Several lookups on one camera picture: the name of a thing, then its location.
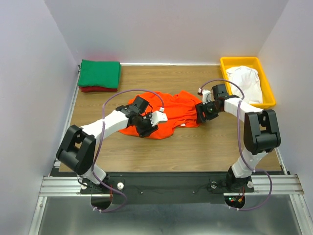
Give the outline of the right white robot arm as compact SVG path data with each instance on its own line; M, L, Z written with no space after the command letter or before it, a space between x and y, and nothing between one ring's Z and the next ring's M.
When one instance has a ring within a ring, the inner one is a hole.
M240 156L229 168L223 187L228 191L251 188L251 175L260 160L281 143L277 116L272 109L256 108L237 95L230 95L224 84L216 85L211 91L199 88L201 103L196 105L197 123L217 118L226 112L244 123L244 132L237 134Z

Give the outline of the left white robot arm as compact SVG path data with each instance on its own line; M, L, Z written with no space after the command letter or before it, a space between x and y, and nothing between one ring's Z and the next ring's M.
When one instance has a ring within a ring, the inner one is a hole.
M78 176L92 182L98 193L109 187L106 172L96 165L96 158L101 150L102 142L111 134L134 126L140 137L148 137L158 129L158 124L167 121L164 113L164 102L158 111L144 114L150 103L137 96L133 103L122 105L106 117L91 124L78 127L70 126L59 146L56 158Z

